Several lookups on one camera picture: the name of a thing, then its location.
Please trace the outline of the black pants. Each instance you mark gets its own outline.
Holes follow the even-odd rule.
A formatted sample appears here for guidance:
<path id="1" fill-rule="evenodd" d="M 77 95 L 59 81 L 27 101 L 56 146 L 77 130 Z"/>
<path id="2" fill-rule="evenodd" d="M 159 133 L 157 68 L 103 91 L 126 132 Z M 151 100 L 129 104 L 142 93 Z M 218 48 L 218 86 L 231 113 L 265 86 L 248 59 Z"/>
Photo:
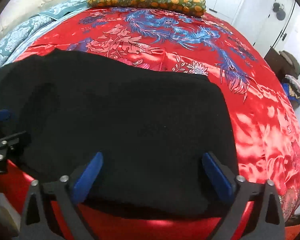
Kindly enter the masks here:
<path id="1" fill-rule="evenodd" d="M 223 93 L 207 77 L 155 72 L 55 49 L 0 69 L 0 135 L 27 132 L 13 163 L 32 177 L 70 175 L 97 152 L 104 163 L 85 204 L 134 218 L 225 214 L 203 166 L 212 152 L 238 173 Z"/>

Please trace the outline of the teal damask pillow near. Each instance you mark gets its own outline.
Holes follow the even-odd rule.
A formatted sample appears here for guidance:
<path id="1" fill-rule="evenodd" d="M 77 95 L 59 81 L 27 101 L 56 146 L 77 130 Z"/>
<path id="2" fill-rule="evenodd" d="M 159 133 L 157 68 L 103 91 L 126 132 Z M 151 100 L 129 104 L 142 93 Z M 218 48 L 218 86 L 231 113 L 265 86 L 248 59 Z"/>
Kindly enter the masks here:
<path id="1" fill-rule="evenodd" d="M 0 67 L 8 60 L 17 47 L 42 27 L 53 22 L 53 19 L 37 15 L 17 25 L 0 40 Z"/>

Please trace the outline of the teal damask pillow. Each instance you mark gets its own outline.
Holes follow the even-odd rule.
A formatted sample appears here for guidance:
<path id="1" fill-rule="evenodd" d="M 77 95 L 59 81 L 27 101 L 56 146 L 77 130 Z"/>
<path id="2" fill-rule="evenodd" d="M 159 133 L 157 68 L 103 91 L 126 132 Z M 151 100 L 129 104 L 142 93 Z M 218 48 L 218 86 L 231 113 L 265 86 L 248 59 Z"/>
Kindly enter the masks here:
<path id="1" fill-rule="evenodd" d="M 42 27 L 53 22 L 53 19 L 37 15 L 17 25 L 0 40 L 0 67 L 8 60 L 17 47 Z"/>
<path id="2" fill-rule="evenodd" d="M 78 9 L 86 8 L 87 0 L 67 0 L 52 6 L 51 8 L 38 13 L 40 16 L 46 16 L 53 20 L 59 20 L 63 16 L 76 11 Z"/>

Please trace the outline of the red floral satin bedspread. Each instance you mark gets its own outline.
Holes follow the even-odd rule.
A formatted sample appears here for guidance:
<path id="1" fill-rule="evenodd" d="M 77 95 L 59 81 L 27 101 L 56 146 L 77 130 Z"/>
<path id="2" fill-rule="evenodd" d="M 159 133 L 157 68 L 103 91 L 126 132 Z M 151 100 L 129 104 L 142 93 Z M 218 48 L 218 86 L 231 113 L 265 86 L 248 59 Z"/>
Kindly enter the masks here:
<path id="1" fill-rule="evenodd" d="M 84 10 L 0 67 L 0 192 L 19 239 L 284 239 L 300 126 L 221 20 Z"/>

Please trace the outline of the striped blue green bedsheet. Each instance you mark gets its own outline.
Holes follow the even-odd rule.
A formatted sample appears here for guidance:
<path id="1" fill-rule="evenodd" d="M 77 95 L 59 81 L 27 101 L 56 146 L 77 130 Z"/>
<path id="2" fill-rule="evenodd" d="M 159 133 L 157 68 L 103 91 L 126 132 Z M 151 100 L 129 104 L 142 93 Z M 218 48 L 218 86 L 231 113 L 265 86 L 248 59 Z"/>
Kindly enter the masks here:
<path id="1" fill-rule="evenodd" d="M 28 37 L 25 41 L 21 42 L 21 44 L 15 49 L 15 51 L 11 54 L 11 56 L 5 61 L 3 66 L 6 65 L 6 64 L 14 62 L 31 44 L 33 44 L 33 42 L 35 40 L 37 40 L 38 38 L 40 38 L 44 34 L 48 33 L 49 31 L 51 31 L 55 27 L 59 26 L 61 23 L 68 20 L 69 18 L 74 17 L 75 15 L 77 15 L 77 14 L 79 14 L 79 13 L 81 13 L 81 12 L 87 10 L 87 9 L 88 9 L 87 7 L 77 9 L 77 10 L 71 12 L 71 13 L 66 14 L 61 19 L 53 21 L 53 22 L 49 23 L 48 25 L 40 28 L 32 36 Z"/>

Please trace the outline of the teal damask pillow far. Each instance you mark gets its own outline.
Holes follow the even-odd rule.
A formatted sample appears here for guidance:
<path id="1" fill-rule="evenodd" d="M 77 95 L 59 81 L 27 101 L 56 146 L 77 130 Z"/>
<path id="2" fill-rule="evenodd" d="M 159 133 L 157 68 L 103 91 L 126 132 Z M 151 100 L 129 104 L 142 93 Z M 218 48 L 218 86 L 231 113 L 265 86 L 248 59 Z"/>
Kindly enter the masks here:
<path id="1" fill-rule="evenodd" d="M 76 11 L 78 9 L 86 8 L 87 0 L 67 0 L 52 6 L 51 8 L 38 13 L 40 16 L 46 16 L 53 20 L 59 20 L 63 16 Z"/>

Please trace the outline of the blue bag with clothes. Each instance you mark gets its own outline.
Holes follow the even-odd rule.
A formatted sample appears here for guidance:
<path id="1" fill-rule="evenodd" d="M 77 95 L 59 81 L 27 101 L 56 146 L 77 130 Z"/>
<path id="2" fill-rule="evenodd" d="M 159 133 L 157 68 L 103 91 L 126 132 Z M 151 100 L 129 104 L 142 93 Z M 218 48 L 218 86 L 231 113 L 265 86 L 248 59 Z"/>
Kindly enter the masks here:
<path id="1" fill-rule="evenodd" d="M 300 106 L 300 83 L 292 75 L 286 74 L 281 85 L 294 110 Z"/>

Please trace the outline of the pile of clothes on cabinet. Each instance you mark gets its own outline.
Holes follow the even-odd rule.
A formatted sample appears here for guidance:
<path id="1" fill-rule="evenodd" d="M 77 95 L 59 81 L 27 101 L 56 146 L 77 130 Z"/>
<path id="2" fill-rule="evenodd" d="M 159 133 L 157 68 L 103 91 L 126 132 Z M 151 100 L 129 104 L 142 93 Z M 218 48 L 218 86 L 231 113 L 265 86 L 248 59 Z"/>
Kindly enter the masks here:
<path id="1" fill-rule="evenodd" d="M 300 64 L 297 61 L 297 59 L 289 52 L 282 50 L 279 51 L 279 54 L 288 62 L 290 65 L 290 69 L 292 71 L 292 74 L 296 79 L 300 76 Z"/>

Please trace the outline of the dark items hanging on door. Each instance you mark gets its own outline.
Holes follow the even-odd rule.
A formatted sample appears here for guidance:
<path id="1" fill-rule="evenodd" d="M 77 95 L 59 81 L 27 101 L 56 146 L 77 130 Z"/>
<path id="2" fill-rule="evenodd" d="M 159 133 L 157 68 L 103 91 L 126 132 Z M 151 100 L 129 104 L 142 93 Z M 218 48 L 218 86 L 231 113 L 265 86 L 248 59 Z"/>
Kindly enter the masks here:
<path id="1" fill-rule="evenodd" d="M 273 12 L 279 21 L 283 21 L 286 18 L 285 6 L 281 3 L 275 2 L 273 4 Z"/>

